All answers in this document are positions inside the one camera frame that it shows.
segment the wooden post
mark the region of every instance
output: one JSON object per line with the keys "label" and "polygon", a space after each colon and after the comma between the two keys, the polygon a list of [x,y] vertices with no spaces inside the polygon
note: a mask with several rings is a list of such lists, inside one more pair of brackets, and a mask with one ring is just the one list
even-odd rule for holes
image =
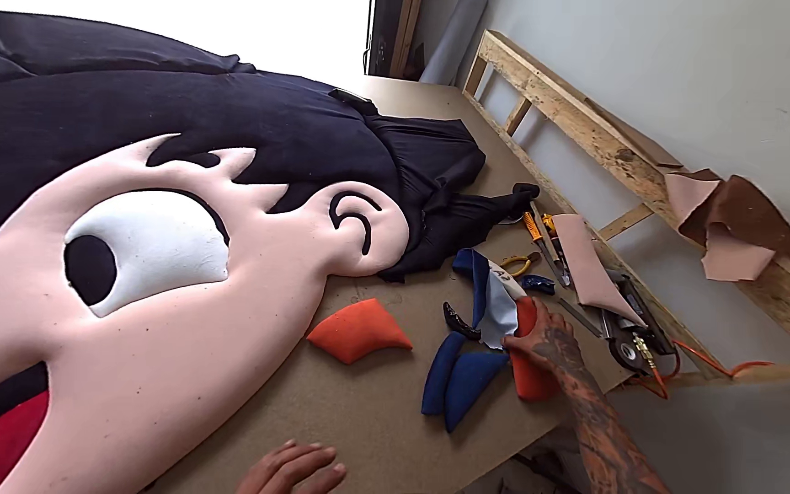
{"label": "wooden post", "polygon": [[480,58],[480,55],[476,55],[463,88],[463,91],[469,96],[474,97],[474,93],[477,92],[477,86],[480,85],[480,79],[484,76],[484,70],[486,70],[486,60]]}
{"label": "wooden post", "polygon": [[517,105],[513,107],[511,114],[505,120],[505,132],[508,135],[513,135],[514,131],[517,130],[517,126],[519,126],[520,122],[523,121],[523,117],[526,116],[526,112],[528,112],[529,108],[531,107],[531,101],[524,97],[520,98],[520,101],[518,101]]}
{"label": "wooden post", "polygon": [[654,212],[644,204],[639,204],[623,215],[620,215],[616,220],[610,222],[603,227],[602,230],[599,230],[599,236],[601,236],[603,240],[611,240],[618,234],[626,231],[629,227],[651,216],[653,213]]}

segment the wooden plank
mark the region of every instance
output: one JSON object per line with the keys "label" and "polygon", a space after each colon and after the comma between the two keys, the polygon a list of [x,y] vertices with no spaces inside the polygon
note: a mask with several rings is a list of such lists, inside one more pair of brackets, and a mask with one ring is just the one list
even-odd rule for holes
{"label": "wooden plank", "polygon": [[[631,150],[623,136],[587,106],[583,93],[500,33],[486,32],[477,53],[645,206],[673,229],[678,228],[667,200],[663,175]],[[790,261],[776,258],[758,279],[738,282],[737,287],[790,332]]]}
{"label": "wooden plank", "polygon": [[553,121],[571,140],[638,195],[648,208],[660,215],[667,223],[676,225],[678,221],[670,208],[663,175],[645,163],[594,119],[575,107],[568,98],[560,94],[521,63],[515,61],[498,44],[486,42],[485,37],[478,52],[505,80],[532,102],[545,116]]}
{"label": "wooden plank", "polygon": [[484,78],[484,70],[486,70],[486,60],[479,56],[474,57],[474,62],[471,63],[471,70],[468,72],[468,77],[465,79],[465,91],[469,96],[474,97],[477,92],[477,86],[480,85],[480,79]]}
{"label": "wooden plank", "polygon": [[518,101],[517,105],[513,107],[511,114],[505,120],[505,132],[508,135],[513,135],[513,133],[517,130],[517,126],[519,126],[520,122],[523,121],[523,117],[526,116],[526,112],[528,112],[529,108],[531,107],[532,102],[524,97],[520,98],[520,101]]}
{"label": "wooden plank", "polygon": [[395,48],[392,50],[392,62],[389,67],[389,77],[401,78],[404,76],[404,67],[410,55],[410,45],[413,41],[413,32],[416,31],[416,17],[420,14],[421,0],[404,0],[401,4],[401,17],[398,23],[398,32],[395,34]]}
{"label": "wooden plank", "polygon": [[[551,202],[553,203],[554,207],[557,209],[556,211],[549,211],[549,213],[554,214],[577,214],[577,210],[574,206],[569,202],[568,199],[563,196],[563,193],[556,187],[556,185],[547,177],[544,173],[542,173],[535,163],[532,161],[532,158],[523,151],[520,147],[520,144],[517,144],[515,140],[499,126],[499,123],[496,122],[495,118],[492,118],[492,115],[477,102],[477,99],[474,96],[468,94],[466,91],[463,91],[463,96],[465,96],[469,102],[475,107],[478,113],[484,117],[486,123],[496,131],[496,134],[499,135],[499,138],[503,140],[508,148],[513,152],[513,154],[517,157],[520,163],[529,171],[532,177],[535,180],[535,183],[538,184],[539,187],[542,188],[545,195],[547,195]],[[703,343],[699,342],[699,340],[694,336],[694,333],[688,331],[686,326],[682,324],[679,320],[675,318],[672,312],[669,309],[666,309],[664,304],[654,296],[651,290],[648,289],[648,286],[644,284],[642,279],[630,268],[627,263],[623,261],[622,258],[614,251],[614,249],[609,246],[609,244],[601,238],[599,232],[594,230],[592,226],[587,225],[587,228],[590,229],[593,237],[597,240],[594,243],[594,248],[596,249],[596,253],[599,256],[599,261],[602,262],[608,268],[615,269],[630,275],[633,278],[633,282],[635,283],[635,288],[639,292],[639,295],[645,300],[645,303],[648,305],[648,309],[651,311],[654,319],[657,320],[657,323],[663,328],[667,335],[670,338],[675,338],[685,342],[686,344],[691,345],[693,349],[697,352],[700,352],[706,355],[709,359],[713,360],[715,363],[718,363],[718,360],[709,353],[708,349],[703,346]],[[704,375],[710,378],[714,378],[717,375],[717,371],[702,359],[696,357],[693,354],[689,354],[688,358],[697,365],[699,371]]]}
{"label": "wooden plank", "polygon": [[740,372],[736,377],[718,375],[714,379],[697,372],[680,374],[666,382],[668,387],[691,386],[734,386],[737,384],[763,384],[767,382],[790,381],[790,365],[763,365],[749,367]]}
{"label": "wooden plank", "polygon": [[639,221],[651,216],[653,213],[651,209],[642,203],[623,215],[620,215],[620,217],[603,227],[602,230],[599,230],[599,236],[602,237],[603,240],[611,240],[618,234],[627,231],[627,229]]}
{"label": "wooden plank", "polygon": [[595,121],[600,127],[606,129],[609,134],[615,136],[620,143],[629,148],[636,155],[641,156],[642,159],[649,163],[653,163],[653,158],[648,155],[645,150],[636,145],[636,143],[629,139],[624,133],[619,131],[605,115],[596,112],[595,109],[588,102],[588,97],[583,92],[579,91],[575,86],[567,83],[565,79],[554,73],[542,62],[532,56],[523,48],[518,47],[513,41],[508,39],[504,34],[498,31],[484,32],[484,41],[498,45],[502,50],[508,53],[511,57],[521,63],[523,67],[531,71],[544,81],[545,84],[556,88],[558,92],[564,94],[565,97],[573,104],[578,110],[586,114],[589,118]]}

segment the blue fabric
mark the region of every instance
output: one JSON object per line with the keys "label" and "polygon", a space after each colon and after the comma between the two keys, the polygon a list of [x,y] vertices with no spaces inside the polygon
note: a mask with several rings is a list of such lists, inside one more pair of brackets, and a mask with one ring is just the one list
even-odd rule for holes
{"label": "blue fabric", "polygon": [[453,259],[453,271],[471,278],[474,284],[474,310],[471,327],[477,328],[486,313],[486,284],[490,277],[490,261],[474,249],[462,249]]}
{"label": "blue fabric", "polygon": [[444,397],[444,423],[453,432],[471,406],[508,362],[507,354],[464,354],[453,366]]}
{"label": "blue fabric", "polygon": [[455,360],[459,357],[462,343],[468,339],[455,331],[441,343],[438,353],[434,355],[432,366],[428,369],[426,387],[422,391],[422,414],[441,415],[444,413],[444,395],[447,391],[447,382],[453,370]]}

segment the wooden table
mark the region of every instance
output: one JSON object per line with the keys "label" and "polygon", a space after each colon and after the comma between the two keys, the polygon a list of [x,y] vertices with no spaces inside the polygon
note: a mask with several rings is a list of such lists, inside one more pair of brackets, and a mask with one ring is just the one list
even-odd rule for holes
{"label": "wooden table", "polygon": [[[342,83],[370,97],[381,114],[460,118],[486,153],[486,167],[466,192],[507,194],[532,176],[455,87],[362,77]],[[541,197],[541,208],[549,199]],[[521,225],[497,226],[477,250],[499,261],[532,252]],[[533,273],[550,276],[543,263]],[[335,445],[348,475],[336,491],[362,494],[451,493],[496,467],[567,417],[561,398],[523,403],[510,368],[502,371],[452,434],[443,418],[420,413],[426,374],[447,335],[442,303],[470,314],[471,288],[449,268],[409,275],[404,285],[376,277],[331,277],[313,325],[336,310],[376,297],[413,342],[412,352],[386,349],[343,365],[302,341],[264,387],[150,490],[233,492],[247,468],[290,438]],[[608,346],[572,320],[587,366],[609,390],[628,377]],[[467,344],[479,350],[478,345]]]}

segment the brass fitting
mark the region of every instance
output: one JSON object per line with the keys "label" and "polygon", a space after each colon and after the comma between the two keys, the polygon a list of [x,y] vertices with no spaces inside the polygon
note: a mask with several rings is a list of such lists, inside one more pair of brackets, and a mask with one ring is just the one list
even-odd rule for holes
{"label": "brass fitting", "polygon": [[642,357],[645,361],[648,362],[648,365],[654,369],[657,368],[657,365],[654,363],[654,355],[651,354],[651,350],[648,349],[648,345],[645,344],[645,340],[642,339],[636,333],[633,333],[633,343],[635,343],[635,347],[639,350],[639,353],[642,354]]}

